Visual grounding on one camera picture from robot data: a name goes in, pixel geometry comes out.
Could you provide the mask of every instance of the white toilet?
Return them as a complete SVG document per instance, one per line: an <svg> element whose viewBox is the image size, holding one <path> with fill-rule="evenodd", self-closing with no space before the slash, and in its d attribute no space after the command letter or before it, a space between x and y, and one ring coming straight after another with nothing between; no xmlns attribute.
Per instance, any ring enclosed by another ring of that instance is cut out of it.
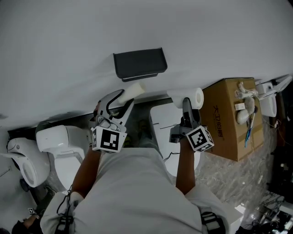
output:
<svg viewBox="0 0 293 234"><path fill-rule="evenodd" d="M150 111L150 123L153 135L156 137L159 150L165 161L167 171L172 176L177 176L179 163L180 144L170 143L170 129L180 124L182 117L182 109L178 109L174 103L168 103L160 106L154 106ZM194 169L200 169L203 164L203 158L200 152L194 154Z"/></svg>
<svg viewBox="0 0 293 234"><path fill-rule="evenodd" d="M37 142L26 138L15 138L7 145L8 154L18 164L23 178L30 187L42 184L50 173L50 161L47 153L38 150Z"/></svg>
<svg viewBox="0 0 293 234"><path fill-rule="evenodd" d="M57 176L69 190L89 148L86 131L60 125L37 132L36 138L39 150L54 156Z"/></svg>

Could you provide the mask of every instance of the white wall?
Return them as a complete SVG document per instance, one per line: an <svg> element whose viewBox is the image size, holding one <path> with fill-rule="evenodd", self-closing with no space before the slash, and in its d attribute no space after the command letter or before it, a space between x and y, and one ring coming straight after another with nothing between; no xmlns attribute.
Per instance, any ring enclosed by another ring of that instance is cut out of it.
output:
<svg viewBox="0 0 293 234"><path fill-rule="evenodd" d="M22 178L20 171L9 158L1 156L7 153L8 133L0 132L0 174L11 169L0 177L0 228L11 232L18 220L29 216L28 208L35 208L35 202L30 192L24 192L19 184Z"/></svg>
<svg viewBox="0 0 293 234"><path fill-rule="evenodd" d="M287 0L2 0L0 125L91 112L128 85L112 53L163 47L168 70L144 81L161 93L292 73L292 42Z"/></svg>

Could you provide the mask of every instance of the black strap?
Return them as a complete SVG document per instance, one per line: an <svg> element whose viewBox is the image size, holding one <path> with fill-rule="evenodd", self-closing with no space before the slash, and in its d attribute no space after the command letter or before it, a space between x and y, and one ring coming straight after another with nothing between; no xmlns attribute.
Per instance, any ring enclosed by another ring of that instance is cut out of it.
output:
<svg viewBox="0 0 293 234"><path fill-rule="evenodd" d="M206 227L208 234L225 234L226 229L224 222L215 213L210 211L201 211L201 223Z"/></svg>

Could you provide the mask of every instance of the cardboard box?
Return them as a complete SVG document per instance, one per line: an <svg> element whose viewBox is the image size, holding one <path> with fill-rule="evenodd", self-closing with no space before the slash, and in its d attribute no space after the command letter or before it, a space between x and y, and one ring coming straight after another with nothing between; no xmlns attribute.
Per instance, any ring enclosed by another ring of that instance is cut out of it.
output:
<svg viewBox="0 0 293 234"><path fill-rule="evenodd" d="M239 125L236 122L235 110L235 104L244 102L243 99L235 97L235 91L238 90L238 83L241 81L246 89L255 89L254 78L220 80L203 90L205 100L200 109L202 125L207 125L215 144L207 151L234 161L250 155L264 142L260 103L255 99L258 112L255 115L247 147L244 147L248 128L246 123Z"/></svg>

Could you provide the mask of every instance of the strap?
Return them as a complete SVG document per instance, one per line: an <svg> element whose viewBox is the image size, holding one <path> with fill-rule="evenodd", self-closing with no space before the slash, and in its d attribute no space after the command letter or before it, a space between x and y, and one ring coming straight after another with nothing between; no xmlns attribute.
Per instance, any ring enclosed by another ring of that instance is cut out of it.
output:
<svg viewBox="0 0 293 234"><path fill-rule="evenodd" d="M225 234L226 229L221 218L210 207L200 208L203 234Z"/></svg>

